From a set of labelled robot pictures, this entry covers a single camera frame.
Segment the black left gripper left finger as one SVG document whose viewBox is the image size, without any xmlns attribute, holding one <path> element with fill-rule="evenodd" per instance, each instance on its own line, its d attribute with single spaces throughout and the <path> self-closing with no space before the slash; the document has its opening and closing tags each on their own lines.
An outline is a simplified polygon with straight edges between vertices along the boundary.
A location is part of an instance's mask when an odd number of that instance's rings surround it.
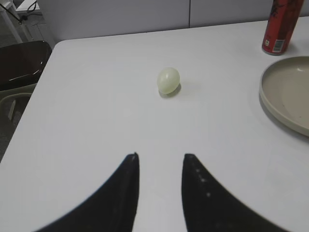
<svg viewBox="0 0 309 232">
<path fill-rule="evenodd" d="M 137 153 L 127 155 L 109 179 L 72 211 L 42 232 L 130 232 L 140 190 Z"/>
</svg>

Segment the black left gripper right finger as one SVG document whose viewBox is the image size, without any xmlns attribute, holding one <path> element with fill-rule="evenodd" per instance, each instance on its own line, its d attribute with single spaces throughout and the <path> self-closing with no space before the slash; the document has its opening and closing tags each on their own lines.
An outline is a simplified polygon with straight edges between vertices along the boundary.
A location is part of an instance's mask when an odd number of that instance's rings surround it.
<svg viewBox="0 0 309 232">
<path fill-rule="evenodd" d="M 282 232 L 227 191 L 194 154 L 185 154 L 182 204 L 189 232 Z"/>
</svg>

